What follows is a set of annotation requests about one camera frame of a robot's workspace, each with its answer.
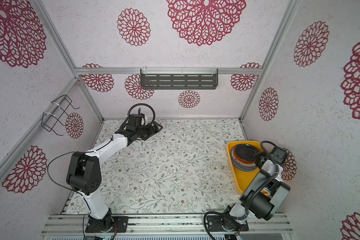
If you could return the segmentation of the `black plate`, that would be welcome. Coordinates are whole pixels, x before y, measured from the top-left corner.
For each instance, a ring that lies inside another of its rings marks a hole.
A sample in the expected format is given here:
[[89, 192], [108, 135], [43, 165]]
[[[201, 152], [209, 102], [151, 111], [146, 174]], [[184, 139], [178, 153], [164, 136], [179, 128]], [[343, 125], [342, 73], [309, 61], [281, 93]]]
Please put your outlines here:
[[234, 147], [234, 156], [235, 158], [244, 164], [249, 164], [254, 162], [253, 155], [259, 153], [260, 151], [248, 144], [239, 144]]

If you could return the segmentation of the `yellow plastic bin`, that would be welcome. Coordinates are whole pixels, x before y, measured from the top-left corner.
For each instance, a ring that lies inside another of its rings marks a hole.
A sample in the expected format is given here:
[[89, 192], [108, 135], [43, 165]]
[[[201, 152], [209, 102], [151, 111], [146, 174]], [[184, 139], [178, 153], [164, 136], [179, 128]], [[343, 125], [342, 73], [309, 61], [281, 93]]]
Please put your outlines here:
[[236, 191], [239, 195], [242, 195], [243, 192], [247, 189], [247, 187], [251, 183], [251, 181], [255, 178], [255, 176], [259, 172], [259, 168], [256, 168], [252, 172], [242, 172], [234, 167], [234, 165], [232, 163], [232, 158], [231, 158], [231, 151], [232, 151], [233, 147], [235, 147], [236, 145], [239, 145], [239, 144], [251, 145], [251, 146], [255, 147], [256, 149], [258, 149], [260, 152], [262, 152], [263, 150], [261, 149], [260, 142], [258, 142], [258, 141], [234, 141], [234, 142], [230, 142], [227, 144], [227, 156], [229, 159], [228, 162], [231, 167]]

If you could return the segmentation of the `orange plastic plate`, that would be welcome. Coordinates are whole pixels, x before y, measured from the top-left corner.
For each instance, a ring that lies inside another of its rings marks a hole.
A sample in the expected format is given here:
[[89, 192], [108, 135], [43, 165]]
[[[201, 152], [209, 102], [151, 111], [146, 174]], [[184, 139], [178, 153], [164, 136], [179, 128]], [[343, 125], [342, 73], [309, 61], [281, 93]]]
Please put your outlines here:
[[256, 168], [255, 162], [241, 162], [238, 160], [235, 156], [232, 157], [232, 163], [234, 166], [240, 167], [240, 168]]

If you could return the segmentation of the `blue floral dark plate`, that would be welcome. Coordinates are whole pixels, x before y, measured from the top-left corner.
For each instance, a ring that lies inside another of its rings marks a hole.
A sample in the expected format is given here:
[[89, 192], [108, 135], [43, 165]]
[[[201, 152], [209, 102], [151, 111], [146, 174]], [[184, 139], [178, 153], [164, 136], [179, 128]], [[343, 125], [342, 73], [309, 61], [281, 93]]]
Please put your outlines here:
[[258, 167], [256, 168], [240, 168], [240, 167], [237, 167], [237, 166], [234, 166], [236, 169], [238, 169], [239, 171], [241, 172], [253, 172], [254, 170], [256, 170]]

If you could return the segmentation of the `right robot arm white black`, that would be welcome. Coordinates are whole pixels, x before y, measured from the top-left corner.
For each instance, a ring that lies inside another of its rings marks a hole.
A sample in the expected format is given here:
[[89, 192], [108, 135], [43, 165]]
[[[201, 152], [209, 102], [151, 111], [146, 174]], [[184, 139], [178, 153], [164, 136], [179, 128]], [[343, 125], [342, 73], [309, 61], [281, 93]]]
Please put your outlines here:
[[203, 224], [207, 232], [248, 231], [248, 219], [270, 220], [291, 188], [282, 175], [288, 153], [270, 141], [242, 141], [227, 145], [239, 202], [223, 213], [209, 211]]

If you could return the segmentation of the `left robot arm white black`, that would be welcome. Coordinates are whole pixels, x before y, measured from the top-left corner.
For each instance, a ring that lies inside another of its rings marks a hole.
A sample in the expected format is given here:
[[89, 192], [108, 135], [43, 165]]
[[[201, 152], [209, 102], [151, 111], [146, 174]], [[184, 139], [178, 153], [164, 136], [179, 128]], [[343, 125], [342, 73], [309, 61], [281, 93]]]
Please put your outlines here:
[[57, 183], [50, 175], [50, 165], [47, 165], [47, 174], [51, 181], [72, 192], [78, 193], [84, 199], [89, 213], [89, 223], [97, 226], [101, 231], [108, 231], [113, 225], [112, 211], [106, 205], [101, 194], [102, 183], [101, 165], [115, 153], [128, 147], [135, 141], [146, 141], [159, 133], [163, 126], [155, 121], [156, 112], [148, 104], [138, 103], [133, 105], [126, 119], [109, 140], [85, 152], [68, 152], [55, 160], [71, 155], [65, 187]]

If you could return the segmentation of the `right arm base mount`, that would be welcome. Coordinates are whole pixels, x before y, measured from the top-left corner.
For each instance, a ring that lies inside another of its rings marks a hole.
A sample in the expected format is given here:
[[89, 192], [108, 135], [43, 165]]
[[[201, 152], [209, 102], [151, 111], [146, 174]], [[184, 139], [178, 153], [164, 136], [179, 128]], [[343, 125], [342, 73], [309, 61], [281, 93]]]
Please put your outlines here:
[[228, 205], [223, 214], [213, 214], [207, 212], [204, 214], [204, 227], [208, 233], [211, 232], [246, 232], [249, 230], [247, 221], [242, 223], [233, 220], [232, 218], [223, 217], [229, 215], [232, 206]]

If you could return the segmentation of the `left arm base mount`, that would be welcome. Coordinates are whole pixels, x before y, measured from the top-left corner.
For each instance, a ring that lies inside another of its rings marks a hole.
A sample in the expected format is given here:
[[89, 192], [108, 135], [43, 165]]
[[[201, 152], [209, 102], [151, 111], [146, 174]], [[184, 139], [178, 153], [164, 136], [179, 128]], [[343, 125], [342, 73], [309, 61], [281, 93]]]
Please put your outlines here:
[[109, 209], [101, 220], [89, 216], [85, 233], [125, 233], [128, 221], [129, 217], [126, 216], [112, 216], [111, 209]]

